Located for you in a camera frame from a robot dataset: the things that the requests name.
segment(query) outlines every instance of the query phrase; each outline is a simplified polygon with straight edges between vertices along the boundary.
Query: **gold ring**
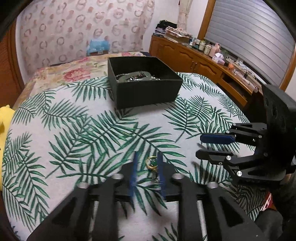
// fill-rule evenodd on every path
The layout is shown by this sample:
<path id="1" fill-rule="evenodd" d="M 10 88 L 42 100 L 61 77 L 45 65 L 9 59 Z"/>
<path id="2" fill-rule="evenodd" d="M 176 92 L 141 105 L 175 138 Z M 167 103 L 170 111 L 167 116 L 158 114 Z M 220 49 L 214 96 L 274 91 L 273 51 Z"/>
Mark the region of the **gold ring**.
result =
<path id="1" fill-rule="evenodd" d="M 157 170 L 157 165 L 156 166 L 151 166 L 150 163 L 151 163 L 151 159 L 155 159 L 157 158 L 157 156 L 150 156 L 146 159 L 145 163 L 146 163 L 146 166 L 149 170 L 152 170 L 152 171 L 155 171 Z"/>

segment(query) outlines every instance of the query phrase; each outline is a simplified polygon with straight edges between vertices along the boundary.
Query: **jewelry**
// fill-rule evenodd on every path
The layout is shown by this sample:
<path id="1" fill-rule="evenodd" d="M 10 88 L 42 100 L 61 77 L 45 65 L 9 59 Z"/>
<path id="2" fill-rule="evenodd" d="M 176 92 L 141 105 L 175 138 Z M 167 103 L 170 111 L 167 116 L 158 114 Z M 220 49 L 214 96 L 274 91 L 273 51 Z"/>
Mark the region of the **jewelry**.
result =
<path id="1" fill-rule="evenodd" d="M 116 75 L 115 77 L 119 83 L 136 82 L 141 80 L 160 80 L 159 78 L 152 76 L 147 71 L 136 71 L 128 74 L 119 74 L 119 75 Z"/>
<path id="2" fill-rule="evenodd" d="M 150 156 L 146 159 L 145 163 L 146 163 L 146 167 L 148 168 L 148 170 L 152 174 L 151 179 L 154 182 L 159 183 L 160 181 L 159 181 L 158 172 L 157 172 L 157 157 Z"/>

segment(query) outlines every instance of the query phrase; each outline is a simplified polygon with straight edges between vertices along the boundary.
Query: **black box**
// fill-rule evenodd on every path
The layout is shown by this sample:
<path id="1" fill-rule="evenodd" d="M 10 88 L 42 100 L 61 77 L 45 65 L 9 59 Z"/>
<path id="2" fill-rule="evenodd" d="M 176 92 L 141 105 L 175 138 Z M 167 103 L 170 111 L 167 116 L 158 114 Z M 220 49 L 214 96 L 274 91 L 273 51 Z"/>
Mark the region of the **black box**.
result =
<path id="1" fill-rule="evenodd" d="M 119 74 L 147 71 L 160 80 L 119 83 Z M 182 85 L 180 78 L 169 66 L 156 57 L 108 58 L 108 77 L 118 109 L 172 102 Z"/>

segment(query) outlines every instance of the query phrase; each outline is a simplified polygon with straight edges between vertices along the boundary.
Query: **floral blanket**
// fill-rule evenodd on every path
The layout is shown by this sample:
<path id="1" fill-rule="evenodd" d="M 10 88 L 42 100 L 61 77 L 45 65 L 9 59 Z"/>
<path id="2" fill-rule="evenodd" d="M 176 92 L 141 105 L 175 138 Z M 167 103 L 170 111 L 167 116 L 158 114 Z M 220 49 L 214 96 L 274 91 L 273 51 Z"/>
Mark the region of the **floral blanket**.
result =
<path id="1" fill-rule="evenodd" d="M 139 153 L 134 206 L 118 203 L 119 240 L 177 239 L 178 204 L 163 201 L 145 165 L 158 151 L 192 181 L 218 182 L 253 220 L 257 217 L 265 190 L 234 186 L 222 166 L 195 157 L 206 147 L 253 154 L 254 148 L 244 144 L 206 145 L 199 139 L 201 133 L 222 132 L 247 118 L 209 79 L 179 75 L 184 81 L 174 103 L 117 110 L 108 77 L 103 77 L 67 83 L 21 104 L 2 164 L 5 208 L 21 240 L 77 183 L 104 181 L 130 162 L 134 151 Z"/>
<path id="2" fill-rule="evenodd" d="M 43 91 L 75 81 L 107 76 L 108 58 L 121 56 L 144 55 L 140 52 L 104 54 L 85 57 L 67 64 L 38 69 L 26 84 L 13 109 L 16 110 L 24 100 Z"/>

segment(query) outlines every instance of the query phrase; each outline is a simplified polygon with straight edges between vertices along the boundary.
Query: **wooden cabinet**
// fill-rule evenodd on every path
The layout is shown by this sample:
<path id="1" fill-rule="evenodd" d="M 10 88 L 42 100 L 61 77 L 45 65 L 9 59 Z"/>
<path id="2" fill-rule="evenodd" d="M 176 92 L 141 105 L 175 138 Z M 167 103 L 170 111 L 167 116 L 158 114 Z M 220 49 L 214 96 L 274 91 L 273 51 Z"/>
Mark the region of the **wooden cabinet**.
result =
<path id="1" fill-rule="evenodd" d="M 200 58 L 197 60 L 194 73 L 201 74 L 217 84 L 218 80 L 221 78 L 222 71 L 208 61 Z"/>
<path id="2" fill-rule="evenodd" d="M 149 49 L 149 53 L 152 56 L 158 57 L 158 51 L 160 49 L 160 43 L 161 41 L 158 39 L 151 39 L 151 43 L 150 43 L 150 49 Z"/>
<path id="3" fill-rule="evenodd" d="M 178 61 L 174 71 L 192 73 L 196 65 L 196 55 L 185 48 L 179 48 Z"/>
<path id="4" fill-rule="evenodd" d="M 178 54 L 177 45 L 172 45 L 165 41 L 160 43 L 157 57 L 165 62 L 172 69 L 176 68 L 175 56 Z"/>
<path id="5" fill-rule="evenodd" d="M 0 42 L 0 107 L 10 105 L 24 89 L 15 47 L 15 25 L 12 24 Z"/>
<path id="6" fill-rule="evenodd" d="M 204 75 L 228 92 L 236 104 L 242 107 L 246 105 L 254 91 L 252 86 L 228 70 L 227 67 L 215 63 L 204 53 L 179 43 L 152 36 L 149 53 L 151 56 L 158 57 L 176 72 Z"/>

